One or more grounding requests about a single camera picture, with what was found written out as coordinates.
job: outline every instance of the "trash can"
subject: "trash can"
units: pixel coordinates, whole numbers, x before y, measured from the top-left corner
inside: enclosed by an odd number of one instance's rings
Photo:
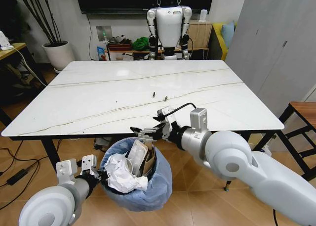
[[[104,169],[108,158],[115,154],[130,152],[136,137],[122,139],[113,144],[105,153],[100,169]],[[163,154],[155,147],[156,162],[151,176],[148,177],[147,190],[133,190],[127,194],[118,192],[106,184],[102,184],[105,193],[120,207],[130,211],[154,211],[159,210],[168,201],[172,193],[172,174],[168,161]]]

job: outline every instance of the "marble table top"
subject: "marble table top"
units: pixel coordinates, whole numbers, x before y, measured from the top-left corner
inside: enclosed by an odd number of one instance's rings
[[[284,128],[221,60],[76,61],[1,134],[126,134],[131,133],[131,126],[142,129],[157,125],[153,119],[157,110],[187,102],[207,109],[211,131]],[[190,125],[192,109],[187,106],[176,113],[181,126]]]

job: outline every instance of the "tiled floor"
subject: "tiled floor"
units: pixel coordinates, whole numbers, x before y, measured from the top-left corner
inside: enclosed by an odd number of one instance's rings
[[[27,101],[4,107],[11,116],[17,115]],[[15,151],[19,141],[0,137],[0,146]],[[155,212],[135,213],[120,208],[110,200],[98,186],[82,206],[82,215],[75,225],[107,225],[107,226],[272,226],[274,225],[272,209],[257,200],[246,185],[233,181],[230,191],[225,192],[225,181],[219,180],[209,170],[197,165],[192,157],[175,145],[163,141],[157,147],[169,161],[173,175],[173,193],[163,209]],[[96,154],[98,162],[103,157],[101,151],[93,149],[93,139],[62,141],[59,155],[62,160],[68,158],[81,159],[87,154]],[[40,158],[45,151],[40,141],[25,141],[19,151],[19,158]],[[301,173],[300,168],[287,152],[274,153],[274,157]],[[5,151],[0,151],[0,170],[10,164],[11,158]],[[315,164],[315,158],[309,159]],[[0,177],[0,184],[30,162],[15,162],[10,171]],[[14,186],[0,189],[0,207],[14,198],[25,186],[30,174],[26,175]],[[0,225],[17,225],[19,213],[25,202],[37,191],[57,184],[56,174],[48,159],[41,161],[40,170],[26,191],[11,205],[0,211]],[[279,225],[296,225],[281,214],[277,214]]]

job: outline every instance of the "wooden stool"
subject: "wooden stool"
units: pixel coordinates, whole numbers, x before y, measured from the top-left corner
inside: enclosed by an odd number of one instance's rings
[[[285,121],[293,114],[296,113],[307,125],[305,127],[299,128],[287,134],[283,134],[282,131],[272,131],[264,135],[262,140],[256,145],[253,151],[260,151],[260,149],[265,146],[265,144],[271,139],[274,134],[277,134],[288,151],[292,154],[295,161],[304,171],[302,177],[307,181],[316,177],[316,167],[312,169],[305,163],[303,160],[305,157],[316,154],[316,145],[314,142],[307,136],[306,132],[314,131],[316,133],[316,102],[290,102],[288,107],[280,116],[280,121],[285,123]],[[312,149],[305,150],[302,152],[297,152],[293,147],[290,138],[303,135],[305,139],[310,143],[313,147]]]

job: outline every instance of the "crumpled tissue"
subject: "crumpled tissue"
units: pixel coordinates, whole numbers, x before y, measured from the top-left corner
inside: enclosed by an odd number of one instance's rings
[[[134,189],[146,190],[147,177],[135,177],[128,169],[125,154],[113,154],[104,165],[108,173],[108,186],[122,193],[129,193]]]

